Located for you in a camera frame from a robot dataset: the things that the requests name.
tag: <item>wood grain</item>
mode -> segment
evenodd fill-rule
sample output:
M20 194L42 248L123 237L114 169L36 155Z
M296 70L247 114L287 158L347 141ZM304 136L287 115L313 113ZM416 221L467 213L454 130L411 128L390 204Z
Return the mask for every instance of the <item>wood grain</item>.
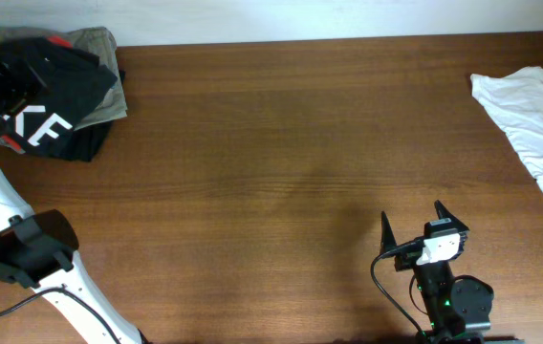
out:
M543 32L119 49L129 118L93 163L0 165L72 222L85 265L156 343L411 335L369 276L440 199L472 229L453 264L495 289L491 334L543 343L543 196L471 97L472 73L543 67ZM409 305L410 273L380 280ZM0 309L29 295L0 284ZM45 302L0 343L78 343Z

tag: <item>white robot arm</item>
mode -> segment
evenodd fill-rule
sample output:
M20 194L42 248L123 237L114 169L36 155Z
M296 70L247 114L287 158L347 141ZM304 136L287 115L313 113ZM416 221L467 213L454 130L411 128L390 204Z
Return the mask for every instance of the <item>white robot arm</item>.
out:
M52 253L54 257L50 259L37 256L36 245L43 242L37 237L37 232L33 233L32 227L36 230L40 227L42 228L40 232L44 232L43 227L47 224L57 225L53 223L54 220L49 219L58 219L58 224L64 229L67 226L66 230L72 230L67 221L61 222L64 218L57 214L59 213L40 215L36 219L30 205L16 193L0 170L0 247L2 248L0 280L12 283L23 280L30 282L21 284L32 287L35 293L43 293L43 297L70 321L88 343L146 343L140 331L117 313L87 274L76 250L75 234L72 242L76 242L76 247L72 244L74 248L72 252L70 252L71 249L59 250ZM61 235L55 233L54 230L50 232L51 239L56 239L58 242L61 241ZM5 239L11 237L16 237L18 240ZM26 250L28 253L22 254L19 250ZM48 261L49 263L44 264L49 266L40 266L42 264L40 262L43 261ZM100 318L105 321L105 324L99 321Z

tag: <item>white wall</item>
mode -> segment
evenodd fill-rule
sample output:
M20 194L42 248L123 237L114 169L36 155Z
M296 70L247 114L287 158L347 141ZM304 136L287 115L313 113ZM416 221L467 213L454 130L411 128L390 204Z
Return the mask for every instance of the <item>white wall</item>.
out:
M543 0L0 0L0 25L106 26L119 45L543 30Z

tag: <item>black cable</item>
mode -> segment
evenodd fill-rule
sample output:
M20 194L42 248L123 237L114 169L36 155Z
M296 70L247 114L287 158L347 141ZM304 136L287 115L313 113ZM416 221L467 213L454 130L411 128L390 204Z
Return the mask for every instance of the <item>black cable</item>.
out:
M413 275L412 280L409 281L409 298L412 300L412 305L414 305L419 312L428 316L428 313L421 310L421 308L416 305L416 301L414 301L414 294L412 294L412 290L414 289L414 281L416 281L416 275Z
M32 295L28 298L26 298L25 300L17 303L16 305L8 308L8 309L5 309L3 311L0 312L0 317L4 316L4 315L7 315L7 314L10 314L18 309L20 309L21 307L31 303L32 301L35 301L37 299L39 299L40 297L42 297L43 295L46 295L48 293L51 293L51 292L59 292L59 293L62 293L68 297L70 297L71 299L73 299L74 301L76 301L78 303L78 305L82 306L82 308L84 308L85 310L87 310L92 316L94 316L100 323L101 325L106 329L106 331L110 334L110 337L115 341L116 344L120 344L120 341L119 339L117 338L117 335L112 331L112 328L110 328L110 325L108 325L108 323L106 322L106 320L104 320L101 315L99 315L98 312L96 312L96 310L94 310L93 308L91 308L91 306L87 305L84 301L82 301L81 299L78 298L78 296L72 294L71 292L63 289L63 288L50 288L50 289L47 289L47 290L43 290L35 295Z
M376 284L376 287L378 287L378 289L381 291L382 295L386 296L386 298L388 299L388 301L390 301L398 310L399 312L401 312L406 318L407 320L409 320L412 325L414 325L414 327L416 328L416 330L419 332L419 333L424 333L423 329L420 327L420 325L418 325L418 323L416 322L416 320L414 320L413 317L411 317L409 315L409 313L407 313L403 307L401 307L400 304L397 303L397 301L395 301L395 299L388 293L386 292L386 290L384 289L384 287L382 286L382 284L380 284L380 282L378 281L378 279L376 278L376 274L374 272L374 269L376 268L376 263L379 262L380 260L384 259L384 258L388 258L388 257L391 257L393 255L396 255L398 254L402 249L406 248L406 247L409 247L409 246L412 246L412 245L415 245L416 243L415 242L407 242L405 244L402 244L402 245L399 245L397 247L394 247L390 250L387 250L386 252L382 253L381 255L379 255L378 257L376 257L376 259L374 259L374 261L371 263L371 268L370 268L370 272L371 272L371 278L374 280L374 283Z

